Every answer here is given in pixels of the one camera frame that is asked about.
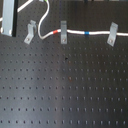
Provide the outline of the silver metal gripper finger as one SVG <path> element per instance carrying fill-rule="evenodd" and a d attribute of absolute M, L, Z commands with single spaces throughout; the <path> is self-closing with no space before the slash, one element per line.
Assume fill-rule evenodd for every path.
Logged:
<path fill-rule="evenodd" d="M 4 0 L 1 33 L 16 36 L 18 0 Z"/>

